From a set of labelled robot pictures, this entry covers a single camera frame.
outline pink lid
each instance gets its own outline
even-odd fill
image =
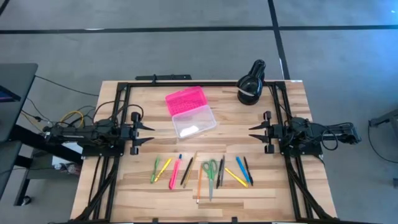
[[[207,105],[206,96],[200,86],[186,88],[166,96],[166,104],[172,116]]]

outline orange pen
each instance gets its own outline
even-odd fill
[[[202,172],[202,165],[200,166],[200,171],[199,171],[199,181],[198,181],[198,198],[197,198],[197,203],[199,203],[199,198],[200,198],[200,182],[201,182],[201,172]]]

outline green scissors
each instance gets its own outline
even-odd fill
[[[209,178],[209,191],[211,201],[211,199],[213,198],[213,182],[217,170],[217,162],[214,159],[210,159],[210,161],[203,163],[202,168],[207,173],[207,177]]]

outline gray floor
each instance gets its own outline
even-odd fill
[[[282,26],[398,24],[393,0],[274,2]],[[271,24],[265,0],[11,0],[0,17],[0,29]],[[396,223],[398,190],[392,187],[392,178],[398,177],[398,165],[382,161],[372,151],[367,122],[398,108],[398,30],[284,31],[282,39],[290,76],[304,80],[314,121],[352,121],[363,138],[357,146],[325,151],[338,216]],[[272,31],[0,35],[0,49],[0,63],[35,62],[38,75],[92,93],[103,80],[132,80],[153,73],[237,79],[257,58],[266,61],[267,78],[282,79]],[[35,81],[29,97],[50,119],[96,104],[96,98],[42,80]],[[29,103],[24,108],[34,113]],[[24,119],[19,123],[34,130]],[[371,131],[380,153],[398,161],[391,128]],[[34,203],[13,207],[21,178],[21,170],[12,173],[0,201],[3,223],[68,219],[77,180],[32,182],[28,192],[36,198]]]

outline blue pen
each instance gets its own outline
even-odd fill
[[[249,175],[248,175],[248,173],[246,172],[246,170],[244,169],[243,164],[242,164],[242,162],[241,162],[241,159],[240,159],[238,156],[236,156],[236,161],[238,162],[238,164],[239,164],[239,166],[240,166],[240,168],[241,168],[241,170],[242,170],[242,173],[243,173],[243,175],[244,175],[244,178],[246,178],[246,181],[247,181],[248,183],[250,183]]]

